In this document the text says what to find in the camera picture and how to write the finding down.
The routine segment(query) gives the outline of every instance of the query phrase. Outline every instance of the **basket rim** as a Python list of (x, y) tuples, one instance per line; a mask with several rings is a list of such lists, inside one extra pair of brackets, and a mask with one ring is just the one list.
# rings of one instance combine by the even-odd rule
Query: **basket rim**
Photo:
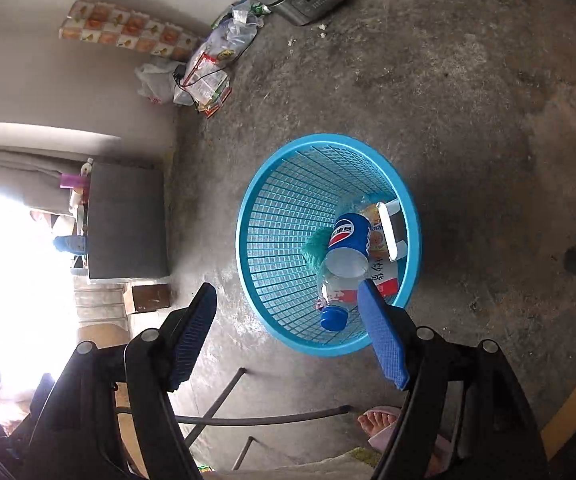
[(245, 297), (252, 309), (255, 311), (255, 314), (257, 314), (258, 319), (260, 319), (261, 323), (272, 336), (276, 337), (294, 350), (314, 356), (334, 357), (350, 354), (351, 352), (365, 348), (371, 343), (369, 335), (366, 333), (351, 341), (334, 345), (307, 341), (295, 336), (289, 330), (282, 327), (277, 320), (274, 319), (273, 315), (265, 308), (257, 307), (257, 304), (263, 304), (263, 302), (259, 298), (257, 289), (252, 282), (247, 259), (248, 222), (252, 213), (254, 201), (258, 192), (263, 187), (263, 184), (265, 184), (267, 176), (283, 162), (284, 157), (287, 155), (292, 155), (303, 148), (312, 148), (322, 145), (338, 146), (350, 149), (369, 159), (375, 167), (381, 171), (383, 177), (395, 190), (399, 202), (401, 203), (401, 210), (404, 215), (405, 230), (407, 231), (408, 238), (408, 254), (405, 263), (404, 276), (401, 280), (399, 291), (392, 302), (393, 306), (405, 308), (410, 296), (412, 295), (421, 263), (421, 232), (417, 209), (415, 208), (412, 196), (405, 186), (404, 181), (399, 176), (399, 173), (397, 173), (391, 163), (389, 163), (381, 153), (353, 137), (340, 134), (312, 134), (300, 137), (274, 152), (255, 173), (255, 176), (250, 181), (250, 184), (245, 191), (241, 208), (239, 209), (235, 239), (237, 269), (239, 271), (239, 279), (241, 280)]

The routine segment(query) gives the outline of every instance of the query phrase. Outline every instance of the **pink slipper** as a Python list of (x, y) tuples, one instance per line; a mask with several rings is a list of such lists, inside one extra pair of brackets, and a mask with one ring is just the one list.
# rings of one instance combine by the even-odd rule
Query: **pink slipper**
[[(364, 415), (368, 415), (370, 412), (380, 412), (380, 413), (387, 413), (388, 415), (393, 415), (399, 418), (401, 415), (401, 408), (395, 408), (392, 406), (376, 406), (371, 408)], [(380, 453), (385, 452), (386, 447), (392, 437), (392, 433), (395, 431), (397, 427), (397, 422), (393, 422), (388, 428), (384, 428), (379, 433), (374, 436), (371, 436), (368, 439), (368, 444), (370, 444), (374, 449), (379, 451)], [(450, 457), (450, 450), (452, 449), (452, 445), (448, 440), (446, 440), (441, 435), (437, 435), (437, 439), (434, 442), (434, 454), (439, 459), (441, 463), (441, 469), (439, 471), (434, 472), (434, 474), (443, 473), (448, 468), (448, 458)]]

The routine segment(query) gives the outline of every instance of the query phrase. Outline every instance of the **pepsi logo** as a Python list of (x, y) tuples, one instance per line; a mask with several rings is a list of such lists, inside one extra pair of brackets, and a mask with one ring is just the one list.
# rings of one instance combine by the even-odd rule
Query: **pepsi logo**
[(346, 238), (351, 237), (353, 233), (354, 224), (350, 220), (341, 219), (335, 224), (335, 228), (333, 229), (332, 235), (330, 236), (328, 248), (338, 244), (341, 240), (345, 240)]

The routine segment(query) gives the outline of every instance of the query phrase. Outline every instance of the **blue gripper pad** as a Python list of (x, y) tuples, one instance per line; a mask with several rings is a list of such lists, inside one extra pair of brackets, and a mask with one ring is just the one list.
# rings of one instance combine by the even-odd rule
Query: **blue gripper pad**
[(169, 391), (177, 390), (181, 383), (190, 379), (216, 312), (217, 302), (204, 300), (190, 314), (191, 318), (173, 350), (174, 366), (168, 378)]
[(399, 307), (386, 303), (377, 287), (369, 280), (359, 284), (357, 306), (383, 374), (386, 379), (394, 382), (399, 390), (404, 390), (410, 380), (410, 374), (405, 368), (404, 342), (407, 341), (407, 334), (399, 334), (387, 314), (389, 309)]

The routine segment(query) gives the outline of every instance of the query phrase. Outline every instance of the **laundry basket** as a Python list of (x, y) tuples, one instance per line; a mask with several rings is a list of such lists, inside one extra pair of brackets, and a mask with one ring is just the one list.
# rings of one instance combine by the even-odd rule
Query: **laundry basket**
[(274, 153), (245, 193), (237, 222), (239, 277), (264, 326), (295, 350), (340, 356), (370, 344), (357, 308), (341, 332), (320, 326), (317, 277), (300, 253), (314, 231), (333, 225), (341, 197), (370, 192), (401, 203), (408, 253), (398, 261), (399, 291), (388, 303), (405, 307), (419, 271), (419, 221), (401, 177), (375, 150), (341, 135), (302, 137)]

